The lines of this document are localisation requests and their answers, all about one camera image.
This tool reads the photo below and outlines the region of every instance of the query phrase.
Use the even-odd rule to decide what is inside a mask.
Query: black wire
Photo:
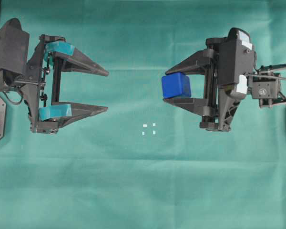
[[[283,99],[286,100],[286,96],[284,96],[284,94],[283,94],[282,92],[278,92],[278,94],[279,94]]]
[[[18,91],[18,92],[20,93],[20,95],[21,95],[21,99],[20,99],[20,101],[18,101],[18,102],[12,101],[12,100],[8,97],[8,95],[6,94],[6,92],[3,92],[3,94],[5,95],[6,99],[7,99],[11,104],[19,105],[19,104],[21,104],[21,102],[22,102],[22,100],[23,100],[23,93],[22,93],[22,91],[21,91],[20,89],[18,89],[17,91]]]
[[[252,77],[257,77],[257,78],[269,78],[269,79],[286,80],[285,77],[278,77],[278,76],[273,76],[273,75],[246,74],[245,76],[252,76]]]

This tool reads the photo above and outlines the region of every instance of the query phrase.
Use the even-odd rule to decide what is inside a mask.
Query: metal rod
[[[53,86],[51,104],[59,102],[59,95],[61,90],[61,66],[63,60],[60,58],[54,59],[54,73],[53,73]]]
[[[39,85],[39,83],[31,82],[31,81],[26,81],[26,80],[15,80],[14,82],[15,82],[15,83],[25,83],[25,84]]]
[[[266,67],[263,66],[263,67],[261,67],[258,70],[258,73],[259,74],[272,73],[272,72],[281,71],[281,70],[286,70],[286,63],[284,63],[284,64],[277,64],[277,65],[269,65],[269,66],[266,66]]]
[[[214,78],[214,64],[211,63],[210,68],[206,70],[204,78],[204,99],[208,99],[208,106],[215,108],[216,106],[216,79]],[[208,116],[203,116],[203,123],[213,123],[215,119]]]
[[[286,77],[279,77],[273,75],[257,75],[257,74],[248,74],[246,73],[245,76],[252,76],[257,78],[269,78],[269,79],[277,79],[277,80],[286,80]]]

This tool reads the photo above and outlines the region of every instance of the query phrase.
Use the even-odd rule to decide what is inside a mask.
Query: green cloth
[[[2,0],[0,27],[13,17],[29,57],[39,35],[58,35],[108,70],[63,73],[61,101],[109,110],[42,135],[25,104],[8,104],[0,229],[286,229],[286,107],[247,96],[231,132],[208,132],[161,88],[231,27],[251,35],[257,66],[286,63],[286,0]],[[203,76],[190,78],[202,97]]]

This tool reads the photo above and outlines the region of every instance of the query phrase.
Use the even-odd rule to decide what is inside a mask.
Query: blue cube
[[[183,73],[173,73],[162,77],[164,99],[191,97],[190,79]]]

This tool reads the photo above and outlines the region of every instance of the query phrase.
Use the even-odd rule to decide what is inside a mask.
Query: white label
[[[247,78],[244,75],[239,75],[239,84],[236,86],[236,92],[247,94]]]
[[[239,32],[239,39],[241,41],[250,43],[250,38],[249,38],[249,36],[247,34],[245,34],[244,32],[242,32],[240,30],[238,32]]]
[[[252,50],[252,44],[251,43],[242,41],[242,45],[247,47],[248,49]]]

